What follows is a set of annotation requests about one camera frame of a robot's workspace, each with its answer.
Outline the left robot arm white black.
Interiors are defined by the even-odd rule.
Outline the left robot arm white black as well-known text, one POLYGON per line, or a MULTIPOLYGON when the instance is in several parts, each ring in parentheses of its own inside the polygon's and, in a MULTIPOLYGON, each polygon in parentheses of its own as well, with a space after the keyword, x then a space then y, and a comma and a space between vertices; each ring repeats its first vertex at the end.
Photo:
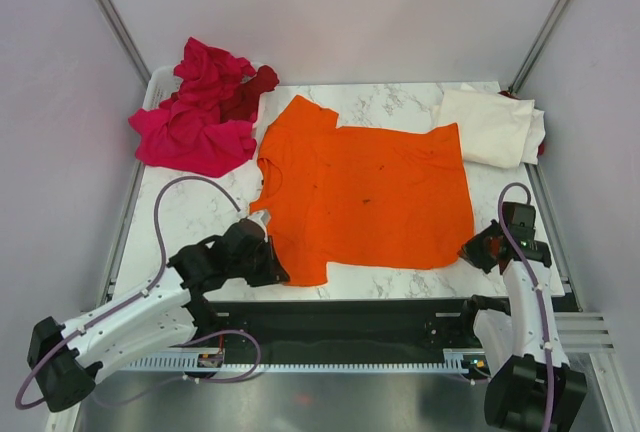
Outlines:
POLYGON ((160 273, 129 293, 64 323, 47 317, 32 331, 27 380, 41 403, 62 412, 104 379, 170 347, 211 344, 227 336, 205 295, 230 279, 251 287, 288 282, 273 240, 250 219, 163 260, 160 273))

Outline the orange t shirt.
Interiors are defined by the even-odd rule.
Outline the orange t shirt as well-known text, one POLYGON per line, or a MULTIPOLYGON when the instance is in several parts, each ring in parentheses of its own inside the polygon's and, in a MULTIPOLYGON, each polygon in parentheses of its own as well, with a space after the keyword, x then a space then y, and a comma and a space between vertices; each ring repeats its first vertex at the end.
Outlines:
POLYGON ((335 111, 295 96, 257 157, 267 231, 292 286, 327 282, 327 265, 447 267, 474 234, 451 124, 416 134, 340 127, 335 111))

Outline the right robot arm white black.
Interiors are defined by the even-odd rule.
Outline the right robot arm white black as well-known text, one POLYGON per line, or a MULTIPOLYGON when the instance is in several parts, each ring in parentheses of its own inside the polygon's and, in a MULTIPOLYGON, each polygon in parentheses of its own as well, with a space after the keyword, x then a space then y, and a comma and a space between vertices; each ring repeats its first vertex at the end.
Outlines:
POLYGON ((536 210, 504 202, 499 217, 459 251, 468 264, 498 270, 505 301, 474 295, 458 320, 467 344, 481 345, 490 379, 488 425, 506 431, 567 431, 586 397, 583 373, 572 370, 560 343, 550 292, 549 246, 535 238, 536 210))

